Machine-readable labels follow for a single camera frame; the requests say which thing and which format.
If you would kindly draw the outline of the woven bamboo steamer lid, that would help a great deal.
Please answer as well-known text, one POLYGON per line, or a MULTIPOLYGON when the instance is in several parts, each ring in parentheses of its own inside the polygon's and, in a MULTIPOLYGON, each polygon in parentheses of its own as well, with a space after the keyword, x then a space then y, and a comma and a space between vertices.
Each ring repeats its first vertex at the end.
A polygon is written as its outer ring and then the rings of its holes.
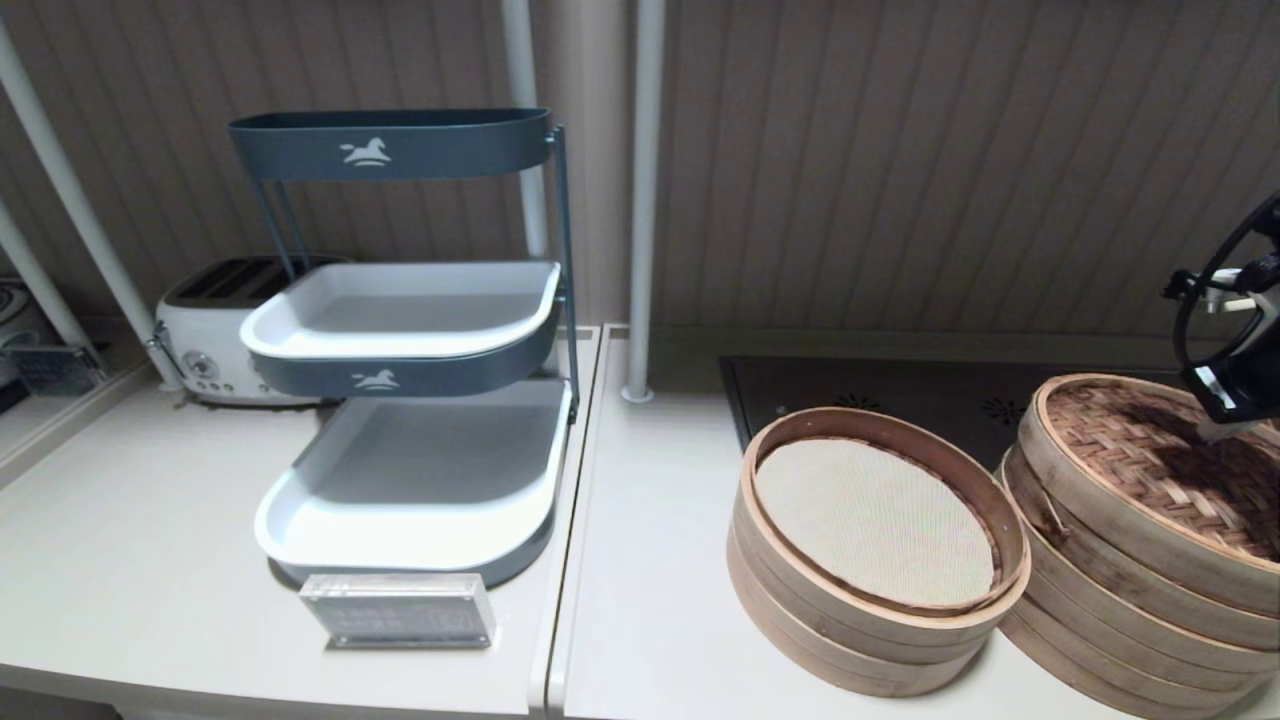
POLYGON ((1198 596, 1280 620, 1280 432, 1208 442, 1180 389, 1124 375, 1057 375, 1012 446, 1055 505, 1198 596))

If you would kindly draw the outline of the right bamboo steamer stack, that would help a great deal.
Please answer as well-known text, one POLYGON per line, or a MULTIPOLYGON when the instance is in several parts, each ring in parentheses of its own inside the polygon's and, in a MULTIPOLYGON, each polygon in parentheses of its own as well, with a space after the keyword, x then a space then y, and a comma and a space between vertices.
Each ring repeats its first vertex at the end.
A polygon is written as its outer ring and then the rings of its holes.
POLYGON ((1023 516, 1060 564, 1171 626, 1222 644, 1280 653, 1280 618, 1184 585, 1106 541, 1059 503, 1012 446, 998 469, 1023 516))

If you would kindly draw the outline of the bamboo steamer basket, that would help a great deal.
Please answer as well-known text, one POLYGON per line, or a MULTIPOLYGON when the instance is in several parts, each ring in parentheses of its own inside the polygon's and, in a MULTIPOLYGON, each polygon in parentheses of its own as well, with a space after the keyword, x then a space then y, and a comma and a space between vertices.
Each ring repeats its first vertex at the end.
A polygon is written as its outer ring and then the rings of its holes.
POLYGON ((756 629, 797 666, 846 691, 914 697, 954 682, 1023 597, 1030 542, 1011 495, 977 460, 897 418, 814 407, 758 432, 742 455, 726 543, 733 592, 756 629), (1002 580, 961 609, 914 609, 854 589, 795 552, 755 496, 755 470, 800 439, 855 439, 919 462, 952 487, 984 523, 1002 580))
POLYGON ((1194 635, 1084 583, 1078 600, 1047 577, 1029 575, 1001 626, 1059 680, 1144 720, 1217 720, 1280 680, 1280 653, 1194 635))

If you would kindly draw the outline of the white steamer liner cloth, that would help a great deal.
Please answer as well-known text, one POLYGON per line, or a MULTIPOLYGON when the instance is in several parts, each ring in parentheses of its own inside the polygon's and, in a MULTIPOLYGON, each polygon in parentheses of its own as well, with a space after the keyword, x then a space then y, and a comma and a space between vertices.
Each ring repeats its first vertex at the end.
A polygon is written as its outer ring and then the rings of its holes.
POLYGON ((800 439, 755 470, 776 533, 833 578, 914 609, 961 609, 1004 578, 984 523, 919 462, 855 439, 800 439))

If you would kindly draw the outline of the black induction cooktop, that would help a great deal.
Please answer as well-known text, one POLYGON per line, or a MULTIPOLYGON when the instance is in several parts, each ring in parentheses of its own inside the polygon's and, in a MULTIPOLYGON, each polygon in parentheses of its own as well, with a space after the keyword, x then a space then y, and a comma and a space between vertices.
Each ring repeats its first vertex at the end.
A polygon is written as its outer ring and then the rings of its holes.
POLYGON ((736 355, 721 357, 719 370, 741 445, 782 416, 845 407, 911 423, 988 469, 1016 441, 1032 395, 1052 377, 1101 372, 1183 387, 1170 370, 1020 363, 736 355))

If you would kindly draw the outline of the white metal shelf pole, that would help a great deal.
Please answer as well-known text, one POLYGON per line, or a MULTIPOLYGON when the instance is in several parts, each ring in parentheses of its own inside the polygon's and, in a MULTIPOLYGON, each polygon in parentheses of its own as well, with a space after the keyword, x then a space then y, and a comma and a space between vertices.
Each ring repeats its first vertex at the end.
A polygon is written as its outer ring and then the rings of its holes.
POLYGON ((0 199, 0 249, 35 296, 63 343, 84 350, 96 365, 105 366, 93 341, 76 319, 50 274, 36 258, 3 199, 0 199))
POLYGON ((637 0, 632 229, 627 379, 621 391, 631 404, 654 398, 649 387, 657 191, 660 164, 660 105, 666 59, 667 0, 637 0))
MULTIPOLYGON (((500 0, 509 91, 518 108, 538 105, 535 53, 529 0, 500 0)), ((526 247, 530 258, 548 255, 548 220, 544 176, 530 168, 518 173, 526 247)))
POLYGON ((152 309, 116 254, 105 227, 93 210, 90 196, 81 183, 58 132, 45 110, 29 73, 13 41, 5 20, 0 17, 0 85, 24 129, 51 186, 78 231, 93 264, 99 269, 118 306, 124 313, 132 331, 143 345, 150 360, 163 378, 161 388, 182 392, 186 386, 175 363, 156 338, 157 322, 152 309))

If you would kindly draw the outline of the clear acrylic sign block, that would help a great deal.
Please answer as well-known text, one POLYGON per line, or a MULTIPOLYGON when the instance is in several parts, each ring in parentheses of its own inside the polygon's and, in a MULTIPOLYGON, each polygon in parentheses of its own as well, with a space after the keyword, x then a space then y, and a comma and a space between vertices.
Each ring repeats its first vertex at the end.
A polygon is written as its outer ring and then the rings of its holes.
POLYGON ((344 650, 486 648, 498 629, 475 573, 315 574, 298 596, 344 650))

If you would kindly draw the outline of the white retro toaster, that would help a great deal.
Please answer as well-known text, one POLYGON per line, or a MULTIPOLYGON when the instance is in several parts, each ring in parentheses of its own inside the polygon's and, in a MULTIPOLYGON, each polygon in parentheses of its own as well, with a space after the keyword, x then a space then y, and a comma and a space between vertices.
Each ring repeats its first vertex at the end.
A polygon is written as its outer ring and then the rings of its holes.
POLYGON ((289 284, 283 260, 275 254, 260 254, 207 265, 163 296, 152 340, 195 400, 237 407, 333 404, 330 398, 274 389, 241 342, 241 325, 248 315, 289 284))

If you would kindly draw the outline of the small dark acrylic sign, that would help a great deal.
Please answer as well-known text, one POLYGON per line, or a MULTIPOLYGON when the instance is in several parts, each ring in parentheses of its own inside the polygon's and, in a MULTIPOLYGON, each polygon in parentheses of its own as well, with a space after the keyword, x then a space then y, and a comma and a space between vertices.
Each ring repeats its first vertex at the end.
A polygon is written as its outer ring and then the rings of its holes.
POLYGON ((79 397, 108 382, 108 373, 82 346, 27 345, 0 350, 33 396, 79 397))

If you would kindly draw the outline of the white round kitchen appliance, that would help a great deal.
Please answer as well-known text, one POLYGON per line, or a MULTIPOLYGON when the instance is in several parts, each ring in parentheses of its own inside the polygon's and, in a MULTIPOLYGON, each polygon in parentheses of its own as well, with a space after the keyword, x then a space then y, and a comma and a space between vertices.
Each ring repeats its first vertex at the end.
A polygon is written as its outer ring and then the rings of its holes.
POLYGON ((45 345, 51 338, 52 328, 26 284, 0 275, 0 389, 18 382, 18 370, 4 351, 18 345, 45 345))

